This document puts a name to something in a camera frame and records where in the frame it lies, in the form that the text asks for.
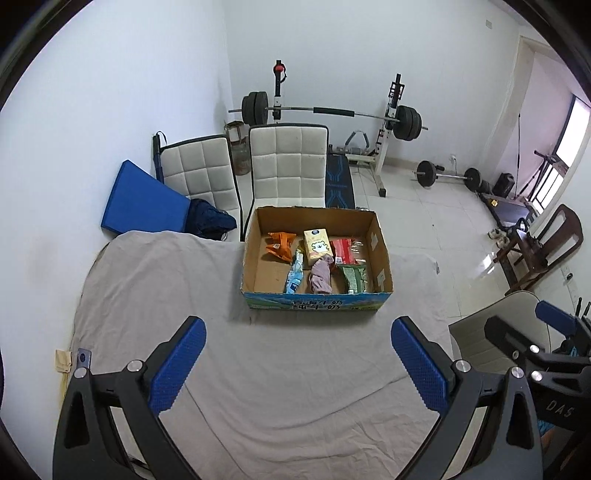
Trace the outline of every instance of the pink cloth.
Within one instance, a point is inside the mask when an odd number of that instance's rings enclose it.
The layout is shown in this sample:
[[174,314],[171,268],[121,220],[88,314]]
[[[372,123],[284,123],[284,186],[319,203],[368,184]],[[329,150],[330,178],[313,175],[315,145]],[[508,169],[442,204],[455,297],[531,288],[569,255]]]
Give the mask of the pink cloth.
[[332,293],[330,286],[330,265],[333,258],[330,255],[324,255],[312,265],[310,274],[310,289],[312,293]]

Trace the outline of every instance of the window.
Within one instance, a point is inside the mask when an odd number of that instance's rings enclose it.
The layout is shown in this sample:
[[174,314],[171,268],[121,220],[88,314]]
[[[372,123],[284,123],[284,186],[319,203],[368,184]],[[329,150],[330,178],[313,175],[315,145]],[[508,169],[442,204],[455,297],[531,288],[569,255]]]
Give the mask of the window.
[[537,184],[530,197],[531,203],[538,214],[542,213],[550,204],[560,185],[562,185],[566,172],[573,165],[574,158],[577,156],[583,142],[590,115],[591,108],[573,95],[573,101],[566,122],[564,122],[562,133],[558,138],[553,155],[550,156],[556,160],[556,163],[552,165],[546,164],[541,174],[541,181]]

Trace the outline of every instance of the barbell bar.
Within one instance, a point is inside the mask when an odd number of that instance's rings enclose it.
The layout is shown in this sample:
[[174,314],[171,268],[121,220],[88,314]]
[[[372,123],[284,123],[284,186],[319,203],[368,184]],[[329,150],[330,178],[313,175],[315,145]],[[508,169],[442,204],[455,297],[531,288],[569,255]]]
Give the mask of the barbell bar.
[[411,107],[400,105],[396,110],[395,116],[380,116],[372,115],[370,113],[355,112],[353,110],[345,110],[341,108],[326,108],[326,107],[306,107],[306,106],[269,106],[268,96],[266,92],[251,92],[242,99],[242,107],[240,109],[228,110],[228,113],[242,114],[244,123],[250,126],[266,125],[270,111],[294,110],[312,113],[324,113],[327,115],[340,116],[364,116],[368,118],[376,118],[384,120],[386,129],[391,130],[394,136],[401,140],[414,140],[417,138],[422,130],[428,130],[423,126],[421,116]]
[[482,176],[476,168],[467,169],[463,176],[438,173],[437,170],[439,169],[435,166],[435,164],[428,160],[423,160],[420,164],[418,164],[417,171],[414,172],[414,174],[417,176],[419,185],[425,188],[430,187],[435,183],[435,180],[440,177],[445,177],[448,179],[463,180],[466,187],[470,191],[475,192],[478,190],[478,188],[480,188],[480,184],[482,183]]

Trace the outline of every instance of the shoe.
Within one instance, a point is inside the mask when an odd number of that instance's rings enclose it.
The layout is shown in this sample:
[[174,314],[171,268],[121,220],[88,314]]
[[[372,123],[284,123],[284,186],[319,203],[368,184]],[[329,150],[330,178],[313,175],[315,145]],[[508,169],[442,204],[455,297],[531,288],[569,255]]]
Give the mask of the shoe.
[[510,242],[510,240],[507,237],[502,236],[495,243],[496,243],[496,246],[499,247],[499,249],[502,249],[502,248],[505,248],[507,245],[509,245],[509,242]]
[[498,228],[493,228],[490,232],[488,232],[488,238],[492,240],[498,240],[504,236],[507,236],[506,233]]

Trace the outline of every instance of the metal bolt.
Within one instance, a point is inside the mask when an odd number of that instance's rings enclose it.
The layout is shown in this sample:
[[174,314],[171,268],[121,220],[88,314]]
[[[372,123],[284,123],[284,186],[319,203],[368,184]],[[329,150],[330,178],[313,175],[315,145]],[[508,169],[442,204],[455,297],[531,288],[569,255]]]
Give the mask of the metal bolt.
[[511,375],[513,375],[515,378],[523,378],[523,370],[519,367],[513,367],[511,369]]
[[86,368],[84,368],[84,367],[76,368],[76,370],[74,370],[74,376],[76,378],[84,378],[86,376]]
[[143,366],[144,363],[141,360],[132,360],[127,364],[127,370],[130,372],[139,372]]
[[460,372],[469,372],[470,369],[472,368],[472,366],[465,360],[458,360],[456,362],[456,368],[460,371]]

